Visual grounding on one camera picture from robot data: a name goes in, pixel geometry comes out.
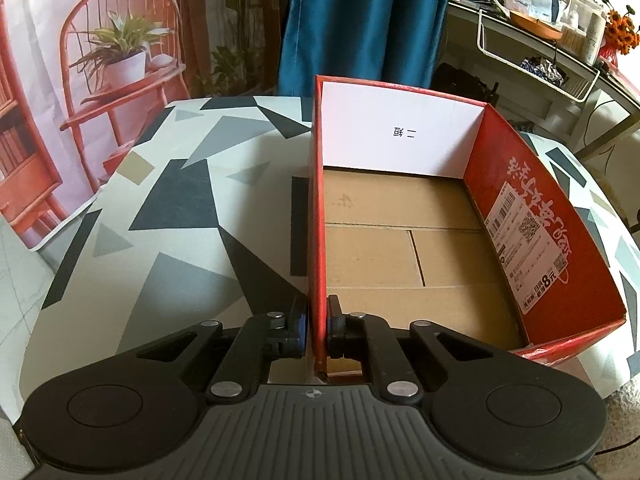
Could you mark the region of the red strawberry cardboard box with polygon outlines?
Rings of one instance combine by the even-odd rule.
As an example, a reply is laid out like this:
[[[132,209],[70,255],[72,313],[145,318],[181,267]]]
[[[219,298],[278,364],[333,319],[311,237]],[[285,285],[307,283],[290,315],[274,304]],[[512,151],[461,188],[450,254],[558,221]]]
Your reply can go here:
[[[542,364],[625,323],[623,295],[540,157],[489,104],[320,76],[314,92],[309,290],[314,368],[329,296],[393,328],[430,320]]]

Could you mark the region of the patterned geometric tablecloth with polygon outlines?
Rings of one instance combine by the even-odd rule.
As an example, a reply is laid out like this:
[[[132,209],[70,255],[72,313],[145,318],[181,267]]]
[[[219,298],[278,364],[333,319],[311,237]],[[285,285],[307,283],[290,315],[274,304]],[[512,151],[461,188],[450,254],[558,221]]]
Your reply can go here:
[[[234,327],[305,307],[312,343],[312,130],[314,103],[293,98],[166,107],[82,219],[30,337],[21,393],[208,318]],[[622,292],[625,323],[561,362],[609,396],[639,371],[638,248],[572,154],[523,140]]]

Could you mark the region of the teal blue curtain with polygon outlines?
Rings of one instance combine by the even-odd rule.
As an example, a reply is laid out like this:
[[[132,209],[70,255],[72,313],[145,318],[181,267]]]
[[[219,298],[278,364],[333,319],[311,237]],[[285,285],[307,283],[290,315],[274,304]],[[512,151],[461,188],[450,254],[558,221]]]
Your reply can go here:
[[[291,0],[278,92],[312,96],[318,75],[427,88],[448,0]]]

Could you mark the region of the grey side desk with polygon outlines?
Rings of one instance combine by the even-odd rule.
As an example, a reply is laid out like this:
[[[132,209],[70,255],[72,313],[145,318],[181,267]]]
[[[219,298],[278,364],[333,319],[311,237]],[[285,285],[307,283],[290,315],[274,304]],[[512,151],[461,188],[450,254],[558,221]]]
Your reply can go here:
[[[448,3],[444,47],[450,62],[499,85],[498,105],[510,116],[559,140],[580,160],[596,157],[639,131],[639,98],[617,81],[501,18]],[[555,62],[557,86],[521,66],[524,58]]]

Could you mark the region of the printed chair backdrop cloth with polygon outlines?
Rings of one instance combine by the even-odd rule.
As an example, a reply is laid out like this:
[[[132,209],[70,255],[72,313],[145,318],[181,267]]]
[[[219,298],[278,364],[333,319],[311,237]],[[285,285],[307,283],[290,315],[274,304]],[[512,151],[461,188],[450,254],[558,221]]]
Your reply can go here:
[[[36,248],[170,102],[274,85],[280,0],[1,0],[1,217]]]

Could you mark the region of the orange plate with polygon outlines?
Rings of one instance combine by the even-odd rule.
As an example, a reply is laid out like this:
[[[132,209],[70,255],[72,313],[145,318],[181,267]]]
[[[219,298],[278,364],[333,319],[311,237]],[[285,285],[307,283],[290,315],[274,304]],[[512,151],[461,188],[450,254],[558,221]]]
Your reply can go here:
[[[558,41],[563,36],[562,30],[515,10],[509,12],[509,20],[513,25],[543,40]]]

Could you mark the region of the cotton swab jar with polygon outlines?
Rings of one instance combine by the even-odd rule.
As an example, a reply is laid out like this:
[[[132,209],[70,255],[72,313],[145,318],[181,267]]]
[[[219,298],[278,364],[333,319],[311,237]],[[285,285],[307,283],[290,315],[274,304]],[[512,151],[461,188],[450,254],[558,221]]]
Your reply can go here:
[[[569,24],[563,24],[561,32],[562,37],[558,40],[558,47],[575,58],[580,58],[584,50],[586,33]]]

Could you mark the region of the white bottle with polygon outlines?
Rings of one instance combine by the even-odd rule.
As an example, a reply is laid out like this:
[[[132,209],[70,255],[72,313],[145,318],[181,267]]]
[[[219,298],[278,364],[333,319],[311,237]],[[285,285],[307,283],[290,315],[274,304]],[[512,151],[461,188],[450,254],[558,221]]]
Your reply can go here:
[[[604,36],[606,19],[602,13],[593,13],[586,29],[582,44],[582,62],[592,65],[596,62]]]

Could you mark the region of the orange flower bouquet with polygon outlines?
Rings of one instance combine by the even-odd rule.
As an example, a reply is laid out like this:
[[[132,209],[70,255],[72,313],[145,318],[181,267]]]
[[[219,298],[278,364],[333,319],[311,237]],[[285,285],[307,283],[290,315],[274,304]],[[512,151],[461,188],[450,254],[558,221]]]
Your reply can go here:
[[[601,1],[608,8],[608,13],[599,55],[616,64],[617,55],[627,55],[639,47],[639,29],[634,24],[636,11],[627,4],[625,11],[620,13],[614,8],[611,0]]]

